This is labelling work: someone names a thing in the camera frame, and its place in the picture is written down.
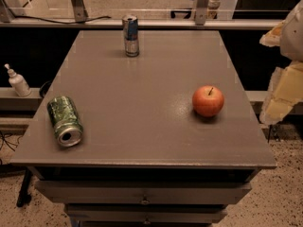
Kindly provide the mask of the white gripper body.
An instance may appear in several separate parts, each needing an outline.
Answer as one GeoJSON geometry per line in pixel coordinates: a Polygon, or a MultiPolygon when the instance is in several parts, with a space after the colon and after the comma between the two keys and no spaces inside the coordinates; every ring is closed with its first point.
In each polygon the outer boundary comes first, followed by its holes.
{"type": "Polygon", "coordinates": [[[303,0],[300,0],[284,21],[280,53],[292,61],[303,61],[303,0]]]}

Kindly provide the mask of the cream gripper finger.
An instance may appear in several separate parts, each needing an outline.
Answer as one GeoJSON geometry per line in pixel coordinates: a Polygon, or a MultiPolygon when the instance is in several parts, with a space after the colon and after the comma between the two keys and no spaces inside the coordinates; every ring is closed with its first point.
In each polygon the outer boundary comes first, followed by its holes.
{"type": "Polygon", "coordinates": [[[278,23],[259,39],[259,43],[268,47],[280,46],[281,30],[284,22],[278,23]]]}
{"type": "Polygon", "coordinates": [[[259,120],[269,126],[282,121],[293,107],[303,100],[303,62],[292,61],[271,76],[259,120]]]}

